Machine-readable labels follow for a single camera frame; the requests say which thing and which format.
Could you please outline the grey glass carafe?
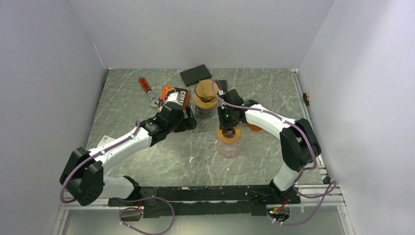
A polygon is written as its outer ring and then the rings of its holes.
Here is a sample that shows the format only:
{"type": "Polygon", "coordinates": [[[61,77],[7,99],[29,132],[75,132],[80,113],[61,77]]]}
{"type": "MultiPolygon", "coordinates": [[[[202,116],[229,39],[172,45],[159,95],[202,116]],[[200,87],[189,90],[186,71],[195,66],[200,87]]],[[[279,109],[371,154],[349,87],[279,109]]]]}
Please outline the grey glass carafe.
{"type": "Polygon", "coordinates": [[[195,107],[194,116],[196,118],[210,118],[214,115],[214,109],[202,109],[198,106],[195,107]]]}

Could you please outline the pink dripper with wooden ring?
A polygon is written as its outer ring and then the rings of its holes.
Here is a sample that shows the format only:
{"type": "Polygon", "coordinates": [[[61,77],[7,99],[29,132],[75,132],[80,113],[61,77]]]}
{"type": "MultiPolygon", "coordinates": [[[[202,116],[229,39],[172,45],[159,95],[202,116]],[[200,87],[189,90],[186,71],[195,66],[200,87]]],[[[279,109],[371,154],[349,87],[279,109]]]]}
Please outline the pink dripper with wooden ring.
{"type": "Polygon", "coordinates": [[[227,143],[220,139],[215,142],[216,152],[224,158],[236,158],[240,155],[243,149],[243,143],[241,140],[235,143],[227,143]]]}

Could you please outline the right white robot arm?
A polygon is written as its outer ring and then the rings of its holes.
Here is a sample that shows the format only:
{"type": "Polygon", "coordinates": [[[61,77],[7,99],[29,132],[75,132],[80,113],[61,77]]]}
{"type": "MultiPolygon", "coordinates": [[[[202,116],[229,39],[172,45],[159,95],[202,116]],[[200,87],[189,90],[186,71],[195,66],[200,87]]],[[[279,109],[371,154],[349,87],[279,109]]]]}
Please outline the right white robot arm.
{"type": "Polygon", "coordinates": [[[235,89],[216,97],[222,102],[218,109],[220,128],[229,129],[240,122],[257,126],[280,141],[283,165],[270,182],[270,198],[282,203],[289,190],[304,171],[317,167],[321,147],[308,120],[280,116],[254,100],[244,101],[235,89]]]}

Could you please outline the brown paper coffee filter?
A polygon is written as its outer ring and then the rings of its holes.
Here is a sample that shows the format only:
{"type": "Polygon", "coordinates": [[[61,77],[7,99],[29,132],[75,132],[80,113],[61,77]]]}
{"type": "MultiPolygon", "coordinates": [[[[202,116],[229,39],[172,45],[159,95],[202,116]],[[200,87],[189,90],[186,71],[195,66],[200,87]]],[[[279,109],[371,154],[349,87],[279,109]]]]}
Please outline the brown paper coffee filter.
{"type": "Polygon", "coordinates": [[[196,95],[205,100],[216,98],[218,91],[218,85],[210,79],[201,80],[195,89],[196,95]]]}

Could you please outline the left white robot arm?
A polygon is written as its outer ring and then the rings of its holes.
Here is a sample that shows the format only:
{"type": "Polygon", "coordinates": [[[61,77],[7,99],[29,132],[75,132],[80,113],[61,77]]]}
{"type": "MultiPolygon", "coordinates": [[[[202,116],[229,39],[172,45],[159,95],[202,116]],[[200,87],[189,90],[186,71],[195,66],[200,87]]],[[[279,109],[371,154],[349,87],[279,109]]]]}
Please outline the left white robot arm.
{"type": "Polygon", "coordinates": [[[168,102],[152,118],[136,121],[127,134],[101,147],[72,151],[60,177],[59,197],[63,204],[87,206],[101,197],[114,198],[129,206],[143,200],[141,186],[133,178],[107,177],[107,172],[131,155],[152,147],[170,133],[193,130],[197,121],[189,105],[168,102]]]}

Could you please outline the orange coffee filter box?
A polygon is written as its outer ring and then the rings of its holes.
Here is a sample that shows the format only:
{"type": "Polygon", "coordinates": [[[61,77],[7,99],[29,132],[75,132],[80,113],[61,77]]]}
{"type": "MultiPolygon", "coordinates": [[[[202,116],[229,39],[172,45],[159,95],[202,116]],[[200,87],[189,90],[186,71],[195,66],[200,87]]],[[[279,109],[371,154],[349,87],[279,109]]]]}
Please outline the orange coffee filter box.
{"type": "Polygon", "coordinates": [[[186,112],[185,108],[188,105],[189,97],[189,89],[173,86],[164,86],[160,95],[160,100],[158,102],[158,110],[161,111],[162,107],[166,103],[173,103],[174,108],[178,108],[180,106],[182,110],[186,112]]]}

